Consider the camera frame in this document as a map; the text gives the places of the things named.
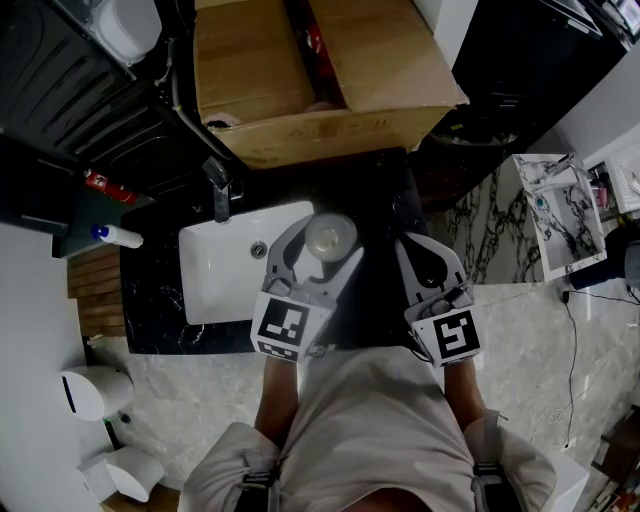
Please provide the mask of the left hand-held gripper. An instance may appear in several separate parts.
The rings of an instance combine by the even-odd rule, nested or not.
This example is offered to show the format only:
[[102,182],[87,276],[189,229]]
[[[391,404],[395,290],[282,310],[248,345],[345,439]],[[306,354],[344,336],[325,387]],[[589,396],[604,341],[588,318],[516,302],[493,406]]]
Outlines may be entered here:
[[364,248],[360,247],[340,262],[329,279],[310,277],[298,283],[294,266],[313,217],[310,214],[294,222],[271,245],[251,324],[250,339],[255,351],[293,363],[309,355],[364,255]]

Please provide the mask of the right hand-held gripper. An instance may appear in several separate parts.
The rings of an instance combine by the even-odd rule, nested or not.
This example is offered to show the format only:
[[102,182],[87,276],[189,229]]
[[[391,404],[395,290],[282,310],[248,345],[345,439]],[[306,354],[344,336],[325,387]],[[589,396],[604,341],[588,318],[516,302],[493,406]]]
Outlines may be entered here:
[[424,246],[409,233],[396,241],[410,304],[404,317],[419,351],[441,368],[482,352],[481,315],[457,254],[433,238]]

